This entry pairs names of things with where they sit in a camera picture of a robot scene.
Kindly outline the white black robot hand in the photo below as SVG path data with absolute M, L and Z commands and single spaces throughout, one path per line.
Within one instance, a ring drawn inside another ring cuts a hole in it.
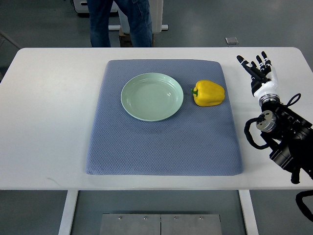
M 257 63 L 237 55 L 237 60 L 251 76 L 251 92 L 258 99 L 266 94 L 277 94 L 278 78 L 275 68 L 264 51 L 256 56 Z

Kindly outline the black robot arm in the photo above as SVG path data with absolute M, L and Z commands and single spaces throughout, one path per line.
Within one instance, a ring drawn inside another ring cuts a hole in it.
M 265 94 L 259 99 L 261 114 L 245 125 L 245 135 L 256 149 L 270 148 L 269 158 L 291 173 L 291 182 L 300 183 L 300 171 L 313 176 L 313 125 L 290 109 L 301 97 L 294 95 L 283 104 L 276 94 Z M 261 131 L 264 145 L 254 142 L 249 132 L 252 123 Z

